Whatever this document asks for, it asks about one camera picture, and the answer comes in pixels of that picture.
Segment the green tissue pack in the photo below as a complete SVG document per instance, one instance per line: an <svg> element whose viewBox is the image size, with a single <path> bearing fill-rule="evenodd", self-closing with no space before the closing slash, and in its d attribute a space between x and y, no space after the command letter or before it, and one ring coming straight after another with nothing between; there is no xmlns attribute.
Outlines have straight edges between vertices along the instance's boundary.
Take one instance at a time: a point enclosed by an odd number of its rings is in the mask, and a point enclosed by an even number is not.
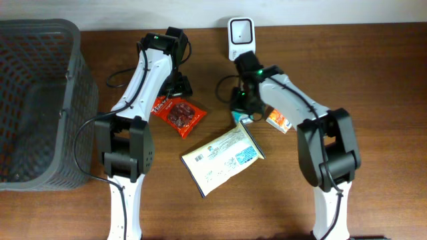
<svg viewBox="0 0 427 240"><path fill-rule="evenodd" d="M247 115L245 113L240 113L237 111L232 111L231 114L236 125L238 125L239 123L248 125L254 122L251 115Z"/></svg>

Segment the red snack bag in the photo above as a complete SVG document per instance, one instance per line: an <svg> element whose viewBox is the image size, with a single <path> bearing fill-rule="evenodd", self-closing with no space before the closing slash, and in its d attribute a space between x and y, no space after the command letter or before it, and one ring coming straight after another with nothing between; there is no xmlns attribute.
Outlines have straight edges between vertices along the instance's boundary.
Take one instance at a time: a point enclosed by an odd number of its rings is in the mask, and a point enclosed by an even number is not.
<svg viewBox="0 0 427 240"><path fill-rule="evenodd" d="M196 107L181 97L157 97L151 113L170 124L185 139L192 129L207 115L207 112Z"/></svg>

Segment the orange tissue pack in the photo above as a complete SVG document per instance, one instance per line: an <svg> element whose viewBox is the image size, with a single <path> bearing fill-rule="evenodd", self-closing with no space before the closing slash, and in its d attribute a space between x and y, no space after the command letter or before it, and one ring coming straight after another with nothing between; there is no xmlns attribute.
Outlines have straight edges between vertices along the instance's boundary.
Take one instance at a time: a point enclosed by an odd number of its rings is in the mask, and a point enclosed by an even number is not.
<svg viewBox="0 0 427 240"><path fill-rule="evenodd" d="M268 115L266 122L283 134L286 134L292 128L292 124L288 119L276 109L273 109L273 111Z"/></svg>

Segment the cream biscuit packet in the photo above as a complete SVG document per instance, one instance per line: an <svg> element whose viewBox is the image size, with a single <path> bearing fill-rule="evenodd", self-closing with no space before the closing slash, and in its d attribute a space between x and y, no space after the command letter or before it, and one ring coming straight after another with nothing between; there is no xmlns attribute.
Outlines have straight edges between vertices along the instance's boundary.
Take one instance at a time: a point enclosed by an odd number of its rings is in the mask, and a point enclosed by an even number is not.
<svg viewBox="0 0 427 240"><path fill-rule="evenodd" d="M244 123L181 156L202 197L265 155Z"/></svg>

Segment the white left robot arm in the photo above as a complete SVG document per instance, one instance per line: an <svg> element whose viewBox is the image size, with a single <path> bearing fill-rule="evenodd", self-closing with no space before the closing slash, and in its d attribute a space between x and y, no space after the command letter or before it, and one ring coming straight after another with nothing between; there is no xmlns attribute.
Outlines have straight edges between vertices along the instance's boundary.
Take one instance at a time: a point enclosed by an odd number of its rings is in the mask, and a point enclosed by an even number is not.
<svg viewBox="0 0 427 240"><path fill-rule="evenodd" d="M179 66L191 45L182 29L148 33L137 42L138 63L121 99L94 122L99 160L111 191L109 239L141 239L141 187L155 148L149 118L159 96L187 97L192 89Z"/></svg>

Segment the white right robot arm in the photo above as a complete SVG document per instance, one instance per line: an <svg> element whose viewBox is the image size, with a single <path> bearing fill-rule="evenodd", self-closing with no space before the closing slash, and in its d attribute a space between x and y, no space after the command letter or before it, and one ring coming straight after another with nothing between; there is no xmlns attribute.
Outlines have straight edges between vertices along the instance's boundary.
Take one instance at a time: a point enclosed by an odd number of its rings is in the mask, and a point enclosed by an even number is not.
<svg viewBox="0 0 427 240"><path fill-rule="evenodd" d="M316 103L278 66L264 67L253 51L234 64L242 86L233 92L231 110L262 115L270 106L296 130L300 171L314 190L313 238L349 239L348 195L361 166L350 114Z"/></svg>

